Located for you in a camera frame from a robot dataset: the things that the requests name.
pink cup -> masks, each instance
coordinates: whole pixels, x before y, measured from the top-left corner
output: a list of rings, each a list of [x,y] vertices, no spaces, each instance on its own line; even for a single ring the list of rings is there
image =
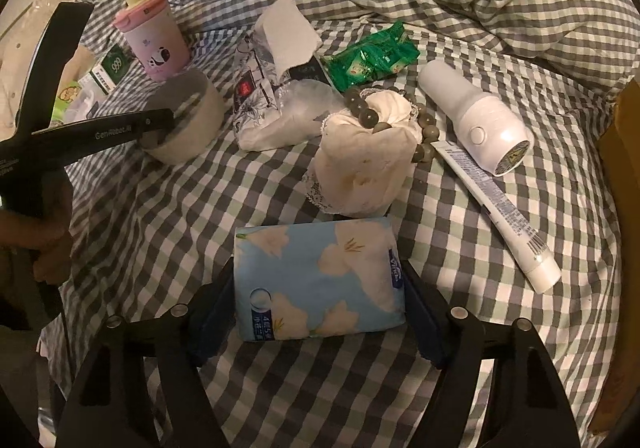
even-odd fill
[[[180,72],[190,60],[189,48],[167,0],[127,0],[113,21],[156,82]]]

human hand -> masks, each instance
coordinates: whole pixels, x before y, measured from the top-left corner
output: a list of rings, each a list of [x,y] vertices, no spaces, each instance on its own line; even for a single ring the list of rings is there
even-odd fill
[[[0,210],[0,245],[39,251],[33,263],[36,281],[62,284],[70,271],[72,238],[68,228],[73,208],[73,187],[64,170],[44,174],[42,200],[42,219]]]

checkered blanket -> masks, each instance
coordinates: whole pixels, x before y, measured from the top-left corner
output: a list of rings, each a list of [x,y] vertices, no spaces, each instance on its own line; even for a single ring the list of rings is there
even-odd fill
[[[110,25],[122,0],[96,4],[84,43],[124,43]],[[230,99],[236,42],[274,0],[170,0],[203,70]],[[630,0],[295,0],[322,37],[322,54],[402,19],[421,56],[395,85],[417,89],[417,69],[443,58],[498,94],[536,137],[533,153],[497,183],[540,229],[562,269],[536,295],[479,205],[440,161],[415,167],[390,209],[399,252],[450,300],[484,320],[532,320],[564,383],[583,443],[609,368],[618,319],[620,233],[595,142],[610,101],[637,67],[638,14]],[[140,64],[100,109],[140,109],[157,85]],[[430,102],[441,136],[450,121]],[[239,151],[227,123],[197,159],[167,167],[135,143],[73,165],[72,280],[62,289],[72,352],[81,362],[102,320],[134,321],[188,302],[232,253],[247,225],[329,219],[305,198],[313,140]],[[60,323],[45,331],[52,374],[69,389]],[[158,371],[146,364],[156,417],[170,431]],[[477,439],[491,364],[483,364],[464,439]],[[438,372],[411,330],[244,344],[232,331],[201,370],[234,447],[395,446],[409,439]]]

blue tissue package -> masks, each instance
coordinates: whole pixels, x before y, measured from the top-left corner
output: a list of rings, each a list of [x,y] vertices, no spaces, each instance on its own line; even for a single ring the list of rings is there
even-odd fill
[[[234,286],[244,341],[382,331],[404,323],[386,218],[238,228]]]

cream tube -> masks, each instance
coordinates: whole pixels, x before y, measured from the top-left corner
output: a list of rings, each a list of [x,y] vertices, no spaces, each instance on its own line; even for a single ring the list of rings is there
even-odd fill
[[[489,210],[491,221],[533,290],[544,293],[551,289],[560,280],[561,271],[538,232],[466,151],[450,141],[436,141],[432,145],[474,198]]]

